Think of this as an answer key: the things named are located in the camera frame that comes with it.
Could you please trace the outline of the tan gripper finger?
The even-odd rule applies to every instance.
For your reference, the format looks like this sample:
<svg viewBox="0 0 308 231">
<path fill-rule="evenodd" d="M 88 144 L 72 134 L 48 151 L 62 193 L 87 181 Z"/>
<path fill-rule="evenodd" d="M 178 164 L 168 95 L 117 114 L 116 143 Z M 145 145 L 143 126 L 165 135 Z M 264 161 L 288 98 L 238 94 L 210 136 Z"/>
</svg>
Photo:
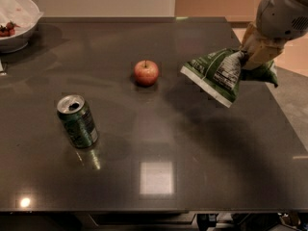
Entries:
<svg viewBox="0 0 308 231">
<path fill-rule="evenodd" d="M 261 34 L 255 23 L 245 30 L 240 49 L 245 52 L 243 69 L 252 70 L 279 56 L 286 44 L 282 38 L 268 38 Z"/>
</svg>

